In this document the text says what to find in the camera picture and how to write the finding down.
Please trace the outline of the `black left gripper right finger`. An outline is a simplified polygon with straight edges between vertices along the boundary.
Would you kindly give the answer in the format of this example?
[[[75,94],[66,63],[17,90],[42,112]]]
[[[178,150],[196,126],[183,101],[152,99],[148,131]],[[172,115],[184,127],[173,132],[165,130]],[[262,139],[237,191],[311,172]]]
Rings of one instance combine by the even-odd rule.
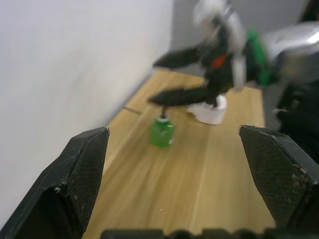
[[[289,136],[242,125],[239,135],[254,184],[275,228],[263,239],[319,237],[319,166]]]

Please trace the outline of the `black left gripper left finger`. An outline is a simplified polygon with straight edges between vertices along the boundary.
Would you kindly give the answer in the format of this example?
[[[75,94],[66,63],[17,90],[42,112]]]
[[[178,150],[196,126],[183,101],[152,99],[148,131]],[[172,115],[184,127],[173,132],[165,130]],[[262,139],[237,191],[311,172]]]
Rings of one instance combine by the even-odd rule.
[[[2,239],[80,239],[100,189],[110,131],[72,137],[0,231]]]

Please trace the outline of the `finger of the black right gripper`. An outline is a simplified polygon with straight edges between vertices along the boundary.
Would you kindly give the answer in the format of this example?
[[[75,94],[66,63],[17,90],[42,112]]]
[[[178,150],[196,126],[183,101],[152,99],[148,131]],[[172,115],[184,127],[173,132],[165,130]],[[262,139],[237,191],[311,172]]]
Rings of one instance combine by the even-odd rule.
[[[170,50],[153,63],[153,67],[179,69],[188,65],[198,64],[203,68],[202,56],[207,50],[207,46],[199,44],[196,46]]]
[[[205,102],[207,92],[203,86],[166,89],[150,96],[148,102],[162,107],[188,106]]]

